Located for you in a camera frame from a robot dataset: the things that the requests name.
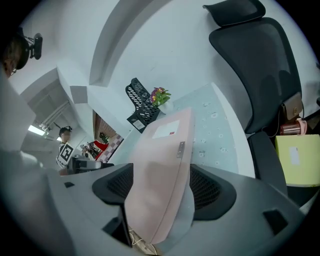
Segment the white flower pot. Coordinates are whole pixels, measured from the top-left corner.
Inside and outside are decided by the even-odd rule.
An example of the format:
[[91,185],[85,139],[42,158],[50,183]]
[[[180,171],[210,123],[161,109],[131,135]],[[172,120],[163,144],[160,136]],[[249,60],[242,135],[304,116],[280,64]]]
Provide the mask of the white flower pot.
[[166,103],[158,106],[160,111],[164,114],[170,114],[171,112],[174,111],[174,104],[171,100],[168,100]]

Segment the yellow box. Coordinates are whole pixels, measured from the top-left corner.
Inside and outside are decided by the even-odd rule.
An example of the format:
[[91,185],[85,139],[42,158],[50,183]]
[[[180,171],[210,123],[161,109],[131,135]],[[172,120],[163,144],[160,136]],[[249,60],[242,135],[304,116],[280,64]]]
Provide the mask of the yellow box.
[[288,186],[320,186],[320,136],[276,136],[275,150]]

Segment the black perforated basket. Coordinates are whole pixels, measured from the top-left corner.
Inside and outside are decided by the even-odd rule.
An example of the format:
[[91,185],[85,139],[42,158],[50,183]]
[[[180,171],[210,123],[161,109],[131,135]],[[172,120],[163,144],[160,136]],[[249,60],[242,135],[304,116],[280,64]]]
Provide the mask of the black perforated basket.
[[125,92],[135,107],[134,113],[127,120],[142,133],[148,124],[157,119],[160,110],[152,106],[150,94],[137,78],[131,80]]

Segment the ceiling light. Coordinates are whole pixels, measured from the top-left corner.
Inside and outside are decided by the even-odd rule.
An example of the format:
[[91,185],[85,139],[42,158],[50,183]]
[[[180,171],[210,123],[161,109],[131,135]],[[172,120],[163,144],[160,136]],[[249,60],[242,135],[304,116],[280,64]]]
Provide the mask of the ceiling light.
[[30,125],[28,131],[33,132],[35,134],[39,134],[41,136],[45,134],[45,132],[43,130],[38,129],[38,128],[34,127],[33,125]]

